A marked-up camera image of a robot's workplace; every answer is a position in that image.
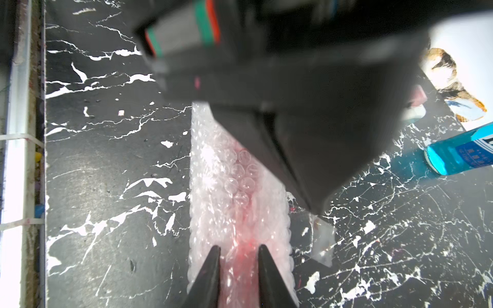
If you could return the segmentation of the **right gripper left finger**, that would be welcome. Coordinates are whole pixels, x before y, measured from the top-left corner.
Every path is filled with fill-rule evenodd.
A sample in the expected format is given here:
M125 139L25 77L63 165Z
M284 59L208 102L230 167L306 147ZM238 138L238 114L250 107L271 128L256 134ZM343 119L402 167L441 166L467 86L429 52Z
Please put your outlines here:
M221 248L218 245L212 246L187 294L186 300L182 304L182 308L217 308L219 306L220 256Z

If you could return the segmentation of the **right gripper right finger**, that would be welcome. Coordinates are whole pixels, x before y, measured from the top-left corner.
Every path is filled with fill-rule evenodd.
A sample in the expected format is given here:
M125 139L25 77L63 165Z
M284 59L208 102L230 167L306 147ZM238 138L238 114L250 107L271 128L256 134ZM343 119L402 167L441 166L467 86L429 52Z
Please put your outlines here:
M288 288L267 247L258 250L259 304L267 308L296 308Z

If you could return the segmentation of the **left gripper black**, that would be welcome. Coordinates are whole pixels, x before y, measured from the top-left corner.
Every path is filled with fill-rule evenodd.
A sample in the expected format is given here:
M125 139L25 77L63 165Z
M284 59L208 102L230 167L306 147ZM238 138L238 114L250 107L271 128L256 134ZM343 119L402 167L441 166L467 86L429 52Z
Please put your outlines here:
M357 1L333 14L327 1L132 1L130 24L163 95L212 103L214 119L320 214L404 126L428 30L491 9ZM320 109L330 99L372 108L254 109Z

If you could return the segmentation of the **clear tape piece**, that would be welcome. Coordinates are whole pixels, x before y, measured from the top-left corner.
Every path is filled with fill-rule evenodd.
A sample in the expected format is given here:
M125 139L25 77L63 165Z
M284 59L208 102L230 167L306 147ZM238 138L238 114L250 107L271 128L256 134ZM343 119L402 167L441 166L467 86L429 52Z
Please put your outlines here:
M336 245L336 228L318 216L310 216L312 228L310 257L330 268L333 265L333 254Z

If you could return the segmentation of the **bubble wrap sheet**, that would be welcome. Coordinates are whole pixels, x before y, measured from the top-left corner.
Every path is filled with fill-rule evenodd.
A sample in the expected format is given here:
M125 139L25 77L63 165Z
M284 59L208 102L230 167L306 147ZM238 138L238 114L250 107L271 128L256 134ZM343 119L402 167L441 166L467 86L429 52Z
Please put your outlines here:
M258 250L266 246L285 298L298 303L285 186L213 118L192 105L190 251L187 290L202 290L200 270L220 251L220 307L259 307Z

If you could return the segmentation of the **grey tape dispenser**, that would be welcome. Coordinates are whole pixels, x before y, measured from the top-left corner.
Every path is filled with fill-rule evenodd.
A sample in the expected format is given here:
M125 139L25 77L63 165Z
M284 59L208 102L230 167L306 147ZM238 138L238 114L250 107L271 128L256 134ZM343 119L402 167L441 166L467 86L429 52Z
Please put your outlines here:
M421 85L416 85L413 88L412 97L408 102L408 105L404 109L401 121L405 126L411 125L418 120L422 119L426 115L426 108L424 104L427 102L428 97Z

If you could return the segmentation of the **blue wine bottle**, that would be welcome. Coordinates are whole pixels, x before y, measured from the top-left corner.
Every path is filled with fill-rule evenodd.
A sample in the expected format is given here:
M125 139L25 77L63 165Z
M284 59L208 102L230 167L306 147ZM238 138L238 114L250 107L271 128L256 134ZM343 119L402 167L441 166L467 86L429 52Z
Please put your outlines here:
M434 142L395 158L392 166L416 173L428 170L449 176L492 165L492 123Z

